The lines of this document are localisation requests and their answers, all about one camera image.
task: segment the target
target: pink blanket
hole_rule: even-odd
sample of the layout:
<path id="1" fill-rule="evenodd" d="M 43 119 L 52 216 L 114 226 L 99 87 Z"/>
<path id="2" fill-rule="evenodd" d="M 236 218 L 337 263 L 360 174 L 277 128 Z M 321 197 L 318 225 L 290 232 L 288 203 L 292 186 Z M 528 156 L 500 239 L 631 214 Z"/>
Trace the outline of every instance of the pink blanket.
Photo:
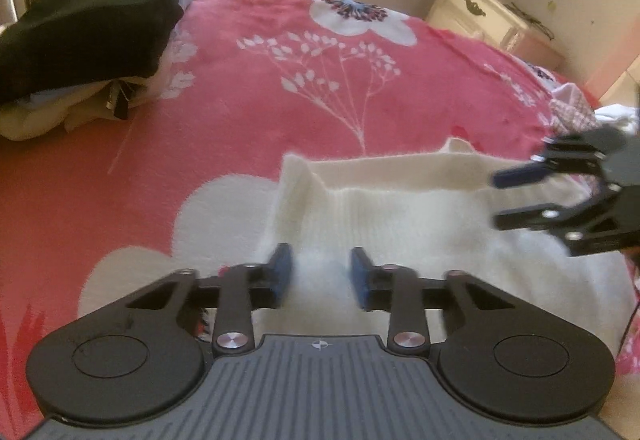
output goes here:
<path id="1" fill-rule="evenodd" d="M 510 57 L 353 3 L 194 0 L 168 59 L 161 99 L 127 122 L 0 142 L 9 439 L 40 419 L 34 343 L 178 265 L 247 260 L 283 153 L 408 153 L 453 135 L 525 160 L 550 131 L 548 94 Z"/>

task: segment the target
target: crosshair logo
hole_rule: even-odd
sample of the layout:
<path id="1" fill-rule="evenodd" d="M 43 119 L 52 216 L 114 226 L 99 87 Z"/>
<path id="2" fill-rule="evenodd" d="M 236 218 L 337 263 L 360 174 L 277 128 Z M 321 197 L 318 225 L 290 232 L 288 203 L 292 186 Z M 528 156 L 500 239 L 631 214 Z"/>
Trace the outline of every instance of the crosshair logo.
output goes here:
<path id="1" fill-rule="evenodd" d="M 329 346 L 331 346 L 327 341 L 325 341 L 324 339 L 318 339 L 317 341 L 313 341 L 311 343 L 311 345 L 316 349 L 316 350 L 324 350 L 325 348 L 328 348 Z"/>

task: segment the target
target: ornate drawer pull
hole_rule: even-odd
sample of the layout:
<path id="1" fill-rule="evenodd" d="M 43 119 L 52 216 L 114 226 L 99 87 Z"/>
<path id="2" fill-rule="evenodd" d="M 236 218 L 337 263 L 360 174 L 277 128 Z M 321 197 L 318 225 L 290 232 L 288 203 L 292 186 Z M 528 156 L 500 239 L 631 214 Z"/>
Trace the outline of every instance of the ornate drawer pull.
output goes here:
<path id="1" fill-rule="evenodd" d="M 471 12 L 474 16 L 484 16 L 486 17 L 486 12 L 480 8 L 475 1 L 465 0 L 466 9 Z"/>

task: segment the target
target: ribbed surface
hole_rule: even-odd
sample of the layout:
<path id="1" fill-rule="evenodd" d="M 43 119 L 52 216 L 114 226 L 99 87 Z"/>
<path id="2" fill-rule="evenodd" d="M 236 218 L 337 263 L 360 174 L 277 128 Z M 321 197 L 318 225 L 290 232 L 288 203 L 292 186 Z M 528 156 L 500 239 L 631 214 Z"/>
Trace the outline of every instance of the ribbed surface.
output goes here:
<path id="1" fill-rule="evenodd" d="M 454 400 L 428 365 L 374 337 L 267 336 L 214 363 L 186 402 L 147 423 L 81 430 L 45 422 L 30 440 L 617 440 L 596 419 L 528 429 Z"/>

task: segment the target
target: bed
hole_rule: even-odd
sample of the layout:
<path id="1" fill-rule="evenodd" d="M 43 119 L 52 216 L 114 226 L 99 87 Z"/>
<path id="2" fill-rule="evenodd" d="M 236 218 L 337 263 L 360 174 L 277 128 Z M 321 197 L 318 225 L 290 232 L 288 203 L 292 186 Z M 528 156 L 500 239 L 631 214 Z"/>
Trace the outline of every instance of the bed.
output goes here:
<path id="1" fill-rule="evenodd" d="M 194 0 L 163 63 L 158 99 L 128 121 L 0 142 L 8 439 L 40 419 L 24 366 L 41 337 L 178 266 L 252 256 L 286 152 L 383 156 L 456 136 L 526 160 L 556 116 L 513 58 L 349 0 Z M 619 370 L 638 359 L 630 340 Z"/>

